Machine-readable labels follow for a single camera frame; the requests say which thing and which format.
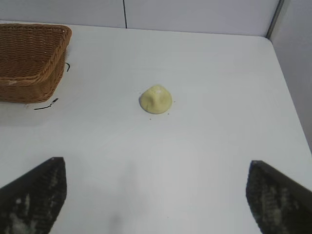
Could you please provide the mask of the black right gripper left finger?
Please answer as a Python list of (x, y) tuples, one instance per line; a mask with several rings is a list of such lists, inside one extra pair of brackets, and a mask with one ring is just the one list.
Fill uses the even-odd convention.
[(52, 157), (0, 189), (0, 232), (50, 233), (66, 197), (65, 160)]

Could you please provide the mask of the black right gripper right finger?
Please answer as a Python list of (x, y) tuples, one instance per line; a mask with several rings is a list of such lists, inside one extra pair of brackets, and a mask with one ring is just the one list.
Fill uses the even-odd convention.
[(312, 232), (312, 192), (264, 161), (250, 163), (246, 199), (263, 234)]

